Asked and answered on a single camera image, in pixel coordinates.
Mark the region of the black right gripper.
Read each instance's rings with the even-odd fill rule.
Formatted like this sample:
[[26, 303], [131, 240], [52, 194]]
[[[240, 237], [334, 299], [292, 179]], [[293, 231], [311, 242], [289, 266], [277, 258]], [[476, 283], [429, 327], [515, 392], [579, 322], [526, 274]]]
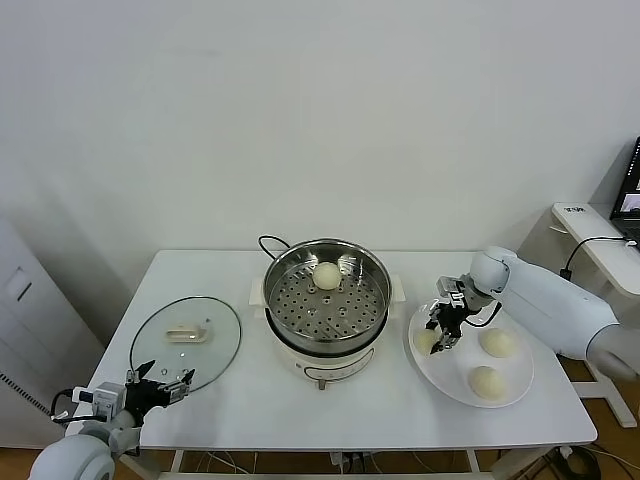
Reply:
[[467, 319], [468, 310], [464, 303], [457, 305], [435, 300], [428, 308], [427, 330], [440, 330], [440, 337], [430, 353], [435, 354], [452, 349], [462, 338], [461, 325]]

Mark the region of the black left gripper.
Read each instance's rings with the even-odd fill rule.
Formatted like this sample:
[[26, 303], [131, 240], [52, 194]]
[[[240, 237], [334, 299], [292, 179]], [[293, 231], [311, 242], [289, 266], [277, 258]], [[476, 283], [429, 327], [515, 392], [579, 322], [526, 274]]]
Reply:
[[134, 420], [143, 420], [153, 408], [166, 408], [169, 401], [181, 401], [189, 395], [194, 369], [166, 385], [144, 379], [154, 365], [155, 361], [150, 360], [127, 371], [125, 410]]

